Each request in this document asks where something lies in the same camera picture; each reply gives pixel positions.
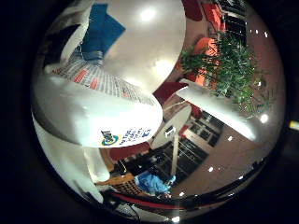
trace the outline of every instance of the blue object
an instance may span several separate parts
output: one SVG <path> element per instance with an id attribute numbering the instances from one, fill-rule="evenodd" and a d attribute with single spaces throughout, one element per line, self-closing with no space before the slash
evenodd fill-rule
<path id="1" fill-rule="evenodd" d="M 82 52 L 102 51 L 101 33 L 106 19 L 107 4 L 95 4 L 90 14 L 90 24 L 81 44 Z"/>
<path id="2" fill-rule="evenodd" d="M 93 5 L 89 28 L 81 44 L 84 60 L 96 60 L 94 56 L 100 57 L 100 55 L 104 57 L 124 31 L 125 28 L 107 14 L 107 4 Z"/>
<path id="3" fill-rule="evenodd" d="M 103 24 L 103 31 L 101 36 L 102 52 L 104 56 L 124 31 L 125 28 L 119 22 L 106 14 L 106 19 Z"/>
<path id="4" fill-rule="evenodd" d="M 176 176 L 172 175 L 171 178 L 168 180 L 169 184 L 172 185 L 176 181 Z"/>
<path id="5" fill-rule="evenodd" d="M 170 186 L 166 185 L 157 175 L 146 171 L 135 177 L 137 186 L 149 194 L 166 193 Z"/>

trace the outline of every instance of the potted plant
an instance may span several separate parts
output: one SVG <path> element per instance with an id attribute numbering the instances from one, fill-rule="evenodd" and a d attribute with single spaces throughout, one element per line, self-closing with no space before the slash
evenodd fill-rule
<path id="1" fill-rule="evenodd" d="M 243 46 L 231 35 L 219 33 L 219 39 L 212 45 L 196 52 L 199 53 L 194 54 L 194 47 L 182 51 L 181 67 L 184 73 L 193 72 L 209 80 L 212 94 L 231 98 L 248 119 L 271 106 L 274 91 L 266 88 L 264 71 L 258 68 L 249 46 Z"/>

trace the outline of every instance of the table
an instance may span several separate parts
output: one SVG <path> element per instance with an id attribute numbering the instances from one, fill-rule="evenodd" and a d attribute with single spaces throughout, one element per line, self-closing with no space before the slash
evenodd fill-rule
<path id="1" fill-rule="evenodd" d="M 154 92 L 181 52 L 186 29 L 184 7 L 174 0 L 99 0 L 126 30 L 104 60 L 104 70 Z"/>
<path id="2" fill-rule="evenodd" d="M 188 120 L 192 111 L 192 107 L 190 105 L 186 105 L 179 110 L 166 124 L 163 128 L 154 136 L 153 141 L 150 144 L 152 149 L 157 147 L 162 147 L 167 142 L 171 141 L 174 138 L 174 135 L 179 132 L 179 130 L 184 126 L 186 121 Z M 169 128 L 174 127 L 175 131 L 165 136 L 165 131 Z"/>

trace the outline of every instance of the blue shirt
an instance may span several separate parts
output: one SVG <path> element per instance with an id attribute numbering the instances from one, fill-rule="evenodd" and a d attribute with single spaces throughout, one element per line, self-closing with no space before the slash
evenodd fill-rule
<path id="1" fill-rule="evenodd" d="M 140 189 L 149 194 L 168 192 L 170 186 L 166 185 L 157 175 L 146 171 L 135 177 L 135 182 Z"/>

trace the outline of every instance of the ceiling light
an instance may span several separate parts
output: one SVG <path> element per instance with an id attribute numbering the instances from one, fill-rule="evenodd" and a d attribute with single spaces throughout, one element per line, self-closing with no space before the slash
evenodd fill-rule
<path id="1" fill-rule="evenodd" d="M 291 120 L 289 127 L 294 129 L 294 130 L 298 130 L 299 131 L 299 122 L 298 121 L 294 121 Z"/>
<path id="2" fill-rule="evenodd" d="M 151 21 L 156 15 L 156 10 L 152 8 L 147 8 L 140 13 L 140 18 L 142 21 Z"/>
<path id="3" fill-rule="evenodd" d="M 179 217 L 173 217 L 173 218 L 171 218 L 171 220 L 172 220 L 173 222 L 177 223 L 177 222 L 179 222 Z"/>
<path id="4" fill-rule="evenodd" d="M 269 117 L 266 114 L 261 115 L 260 121 L 261 123 L 266 123 L 268 121 Z"/>

